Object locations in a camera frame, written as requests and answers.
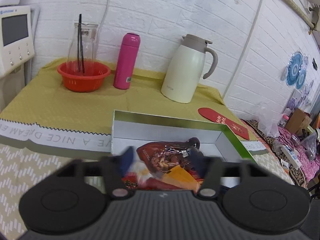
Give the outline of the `cream thermos jug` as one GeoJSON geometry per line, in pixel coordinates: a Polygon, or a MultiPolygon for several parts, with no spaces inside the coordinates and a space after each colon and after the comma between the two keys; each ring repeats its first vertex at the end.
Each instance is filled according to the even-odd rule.
{"type": "Polygon", "coordinates": [[[191,102],[200,78],[210,77],[218,63],[217,53],[208,48],[212,41],[187,34],[171,59],[165,75],[161,93],[168,99],[179,102],[191,102]],[[210,69],[203,74],[206,53],[213,61],[210,69]]]}

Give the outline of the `white power strip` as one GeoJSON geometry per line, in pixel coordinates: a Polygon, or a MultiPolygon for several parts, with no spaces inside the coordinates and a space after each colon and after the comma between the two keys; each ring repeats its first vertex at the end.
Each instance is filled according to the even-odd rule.
{"type": "Polygon", "coordinates": [[[301,168],[302,164],[301,164],[300,160],[298,159],[298,157],[296,156],[296,154],[293,152],[293,150],[291,150],[286,145],[281,145],[280,148],[294,169],[298,170],[299,168],[301,168]]]}

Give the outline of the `yellow table cloth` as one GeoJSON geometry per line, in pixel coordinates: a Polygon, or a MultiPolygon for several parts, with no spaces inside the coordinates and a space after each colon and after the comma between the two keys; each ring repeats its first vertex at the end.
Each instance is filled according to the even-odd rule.
{"type": "Polygon", "coordinates": [[[199,108],[210,108],[241,126],[245,124],[229,110],[213,87],[200,85],[192,101],[173,102],[160,90],[162,73],[137,69],[128,90],[113,86],[114,75],[104,79],[102,86],[90,93],[66,89],[57,67],[65,59],[43,66],[36,76],[1,112],[1,118],[26,124],[70,129],[92,133],[110,133],[115,110],[162,115],[203,121],[199,108]]]}

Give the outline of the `orange yellow snack packet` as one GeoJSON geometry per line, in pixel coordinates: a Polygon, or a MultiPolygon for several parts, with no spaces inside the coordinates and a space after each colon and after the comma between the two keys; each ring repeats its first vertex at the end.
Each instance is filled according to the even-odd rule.
{"type": "Polygon", "coordinates": [[[200,184],[180,165],[173,167],[167,173],[163,174],[161,181],[181,189],[197,192],[200,184]]]}

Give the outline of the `green cardboard box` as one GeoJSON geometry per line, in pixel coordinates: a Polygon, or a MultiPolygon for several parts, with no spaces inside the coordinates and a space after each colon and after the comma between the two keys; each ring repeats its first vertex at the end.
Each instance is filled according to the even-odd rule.
{"type": "MultiPolygon", "coordinates": [[[[120,155],[127,147],[132,146],[132,165],[138,161],[143,162],[137,154],[137,148],[142,145],[160,141],[183,142],[193,137],[199,139],[200,151],[204,156],[219,157],[222,161],[236,163],[243,159],[253,159],[242,142],[224,124],[125,111],[113,113],[111,152],[113,155],[120,155]]],[[[202,184],[203,179],[196,170],[189,173],[202,184]]]]}

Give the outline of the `black straw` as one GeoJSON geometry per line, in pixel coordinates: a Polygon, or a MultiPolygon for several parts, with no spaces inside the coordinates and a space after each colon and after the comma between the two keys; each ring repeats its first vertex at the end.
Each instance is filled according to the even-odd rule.
{"type": "Polygon", "coordinates": [[[82,14],[79,14],[78,36],[77,36],[77,68],[78,72],[84,74],[84,51],[82,45],[82,14]]]}

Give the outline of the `pink thermos bottle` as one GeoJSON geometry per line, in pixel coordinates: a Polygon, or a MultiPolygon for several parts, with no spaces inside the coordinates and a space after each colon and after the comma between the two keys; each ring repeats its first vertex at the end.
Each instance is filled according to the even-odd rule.
{"type": "Polygon", "coordinates": [[[113,86],[115,88],[122,90],[129,89],[139,46],[140,36],[138,34],[125,34],[120,46],[117,67],[114,76],[113,86]]]}

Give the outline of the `red envelope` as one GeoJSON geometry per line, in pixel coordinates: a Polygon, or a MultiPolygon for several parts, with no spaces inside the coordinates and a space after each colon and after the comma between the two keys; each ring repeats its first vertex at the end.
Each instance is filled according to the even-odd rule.
{"type": "Polygon", "coordinates": [[[217,113],[211,108],[199,108],[198,113],[203,116],[204,118],[219,124],[227,125],[234,134],[244,138],[245,140],[249,140],[249,132],[248,129],[236,122],[230,120],[229,118],[225,117],[224,115],[217,113]]]}

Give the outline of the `dark brown snack packet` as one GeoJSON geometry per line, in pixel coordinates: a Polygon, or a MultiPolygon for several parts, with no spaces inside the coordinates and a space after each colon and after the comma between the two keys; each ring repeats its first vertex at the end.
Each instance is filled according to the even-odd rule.
{"type": "Polygon", "coordinates": [[[137,154],[151,173],[167,173],[176,166],[180,166],[187,172],[194,172],[195,167],[190,155],[203,156],[200,151],[200,141],[196,137],[187,141],[160,141],[150,142],[137,148],[137,154]]]}

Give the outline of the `glass carafe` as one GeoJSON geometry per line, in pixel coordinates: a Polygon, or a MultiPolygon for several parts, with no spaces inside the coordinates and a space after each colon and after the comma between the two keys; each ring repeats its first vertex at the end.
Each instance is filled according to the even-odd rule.
{"type": "Polygon", "coordinates": [[[93,76],[98,48],[98,25],[75,23],[67,56],[67,73],[93,76]]]}

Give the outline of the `patterned tablecloth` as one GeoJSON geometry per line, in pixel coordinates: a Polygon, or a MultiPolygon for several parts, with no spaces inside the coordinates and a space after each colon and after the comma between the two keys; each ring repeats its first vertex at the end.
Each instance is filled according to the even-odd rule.
{"type": "MultiPolygon", "coordinates": [[[[1,233],[17,239],[25,232],[18,211],[21,196],[72,159],[97,160],[111,152],[110,133],[46,128],[38,124],[1,121],[1,233]]],[[[284,181],[291,178],[265,148],[251,152],[263,168],[284,181]]]]}

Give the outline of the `red sausage packet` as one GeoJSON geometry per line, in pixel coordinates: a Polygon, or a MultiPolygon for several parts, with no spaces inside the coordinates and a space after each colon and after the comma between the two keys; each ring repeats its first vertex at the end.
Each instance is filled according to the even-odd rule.
{"type": "Polygon", "coordinates": [[[123,178],[123,182],[129,189],[134,190],[185,190],[162,182],[161,178],[165,173],[151,174],[147,169],[147,166],[143,162],[138,161],[130,167],[129,172],[127,172],[126,176],[123,178]]]}

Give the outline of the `white water dispenser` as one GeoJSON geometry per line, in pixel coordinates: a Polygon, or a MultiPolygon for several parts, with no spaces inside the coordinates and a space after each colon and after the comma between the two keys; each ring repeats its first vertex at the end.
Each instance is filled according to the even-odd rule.
{"type": "Polygon", "coordinates": [[[1,7],[1,110],[31,81],[39,6],[1,7]]]}

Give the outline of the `blue paper fan decoration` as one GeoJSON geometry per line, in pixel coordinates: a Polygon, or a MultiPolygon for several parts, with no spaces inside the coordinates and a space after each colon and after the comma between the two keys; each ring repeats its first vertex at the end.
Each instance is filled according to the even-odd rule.
{"type": "Polygon", "coordinates": [[[306,80],[308,65],[309,58],[306,55],[300,51],[293,53],[280,80],[285,81],[288,86],[295,86],[296,90],[301,90],[306,80]]]}

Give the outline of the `brown cardboard box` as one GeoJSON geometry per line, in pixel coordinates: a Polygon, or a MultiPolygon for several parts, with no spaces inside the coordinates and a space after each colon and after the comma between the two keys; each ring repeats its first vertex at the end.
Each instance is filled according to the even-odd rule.
{"type": "Polygon", "coordinates": [[[303,134],[302,130],[306,129],[312,119],[305,113],[303,110],[296,108],[291,117],[289,118],[285,129],[288,130],[291,134],[301,136],[303,134]]]}

